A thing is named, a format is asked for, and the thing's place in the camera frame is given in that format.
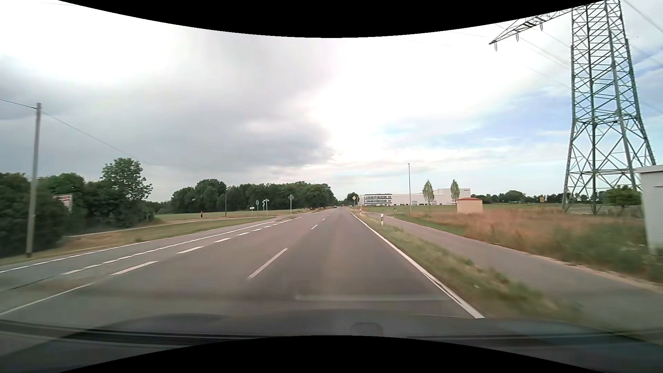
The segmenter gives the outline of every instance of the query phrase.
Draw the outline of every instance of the road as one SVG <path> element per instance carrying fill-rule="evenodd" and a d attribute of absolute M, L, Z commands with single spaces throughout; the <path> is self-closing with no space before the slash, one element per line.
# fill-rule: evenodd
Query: road
<path fill-rule="evenodd" d="M 0 267 L 0 319 L 27 323 L 320 308 L 477 316 L 344 208 Z"/>

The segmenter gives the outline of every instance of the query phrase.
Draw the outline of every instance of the utility box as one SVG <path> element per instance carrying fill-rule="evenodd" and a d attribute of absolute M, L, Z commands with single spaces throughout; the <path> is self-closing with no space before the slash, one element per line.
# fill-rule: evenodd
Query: utility box
<path fill-rule="evenodd" d="M 647 244 L 652 254 L 663 252 L 663 165 L 640 167 L 642 211 Z"/>
<path fill-rule="evenodd" d="M 461 214 L 483 212 L 483 201 L 474 197 L 459 198 L 456 200 L 456 212 Z"/>

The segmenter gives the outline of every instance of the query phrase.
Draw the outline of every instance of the industrial building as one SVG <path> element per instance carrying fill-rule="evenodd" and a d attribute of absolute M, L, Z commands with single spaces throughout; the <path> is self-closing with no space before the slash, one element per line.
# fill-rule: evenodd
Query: industrial building
<path fill-rule="evenodd" d="M 435 189 L 433 190 L 435 199 L 430 203 L 431 205 L 438 204 L 453 204 L 452 190 L 451 189 Z M 460 196 L 458 198 L 470 197 L 469 189 L 460 188 Z M 375 194 L 361 194 L 359 206 L 409 206 L 410 194 L 408 193 L 375 193 Z M 424 198 L 423 193 L 412 193 L 413 206 L 427 206 L 428 203 Z"/>

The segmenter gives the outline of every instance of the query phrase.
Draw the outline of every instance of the steel lattice tower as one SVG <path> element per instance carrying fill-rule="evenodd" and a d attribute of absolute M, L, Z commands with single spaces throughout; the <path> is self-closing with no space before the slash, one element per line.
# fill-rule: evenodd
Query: steel lattice tower
<path fill-rule="evenodd" d="M 599 193 L 628 185 L 640 190 L 634 168 L 655 165 L 644 130 L 619 0 L 547 13 L 515 22 L 491 42 L 571 13 L 573 123 L 562 206 L 586 195 L 595 214 Z"/>

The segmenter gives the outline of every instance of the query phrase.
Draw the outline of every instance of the billboard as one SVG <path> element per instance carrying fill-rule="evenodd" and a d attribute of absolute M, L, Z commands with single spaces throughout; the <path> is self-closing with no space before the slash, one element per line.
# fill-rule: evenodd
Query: billboard
<path fill-rule="evenodd" d="M 72 199 L 73 199 L 73 197 L 74 197 L 74 195 L 72 195 L 72 194 L 58 194 L 56 196 L 53 196 L 53 198 L 57 198 L 58 200 L 60 200 L 60 202 L 62 202 L 64 204 L 64 206 L 66 206 L 66 208 L 69 209 L 69 211 L 72 210 Z"/>

